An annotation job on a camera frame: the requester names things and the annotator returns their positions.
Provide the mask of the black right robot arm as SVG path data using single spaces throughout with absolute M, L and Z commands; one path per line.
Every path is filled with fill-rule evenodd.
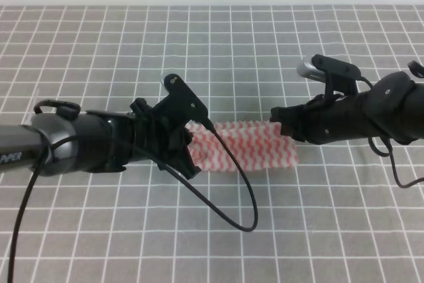
M 399 144 L 423 138 L 423 84 L 405 72 L 391 73 L 368 91 L 358 92 L 363 77 L 348 62 L 320 54 L 305 59 L 297 72 L 325 84 L 325 92 L 303 105 L 274 107 L 270 120 L 281 134 L 311 144 L 386 137 Z

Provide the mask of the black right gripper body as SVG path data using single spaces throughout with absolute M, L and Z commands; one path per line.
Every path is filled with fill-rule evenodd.
M 293 129 L 297 129 L 301 133 L 301 142 L 309 142 L 311 144 L 321 144 L 318 140 L 317 133 L 313 130 L 318 127 L 319 114 L 326 110 L 329 106 L 328 99 L 323 94 L 316 95 L 311 101 L 298 106 L 298 119 L 296 124 L 281 124 L 287 125 Z

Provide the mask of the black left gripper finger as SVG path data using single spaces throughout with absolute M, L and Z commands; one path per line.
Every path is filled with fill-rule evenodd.
M 166 164 L 179 172 L 186 180 L 199 173 L 199 167 L 193 163 L 189 150 L 177 150 L 167 154 Z
M 181 129 L 181 146 L 187 147 L 193 140 L 193 134 L 187 129 Z

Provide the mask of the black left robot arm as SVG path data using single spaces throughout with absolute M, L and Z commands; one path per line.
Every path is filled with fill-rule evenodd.
M 75 103 L 40 101 L 30 124 L 1 126 L 1 171 L 35 170 L 41 164 L 41 176 L 102 174 L 154 160 L 160 169 L 169 166 L 188 180 L 199 173 L 188 150 L 192 135 L 186 118 L 171 118 L 166 101 L 151 107 L 137 98 L 130 109 L 82 113 Z

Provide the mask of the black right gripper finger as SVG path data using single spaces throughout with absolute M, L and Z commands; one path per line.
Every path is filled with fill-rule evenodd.
M 281 124 L 296 124 L 298 119 L 298 106 L 271 108 L 270 122 Z
M 287 125 L 281 126 L 280 134 L 282 136 L 290 137 L 295 141 L 301 142 L 301 133 L 299 133 L 297 129 L 293 129 Z

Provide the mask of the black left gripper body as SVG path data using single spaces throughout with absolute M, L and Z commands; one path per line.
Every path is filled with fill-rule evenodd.
M 157 158 L 160 170 L 168 165 L 169 152 L 188 150 L 188 146 L 181 146 L 180 131 L 185 129 L 185 125 L 175 125 L 165 116 L 155 113 L 143 98 L 135 99 L 131 110 L 134 113 L 134 145 Z

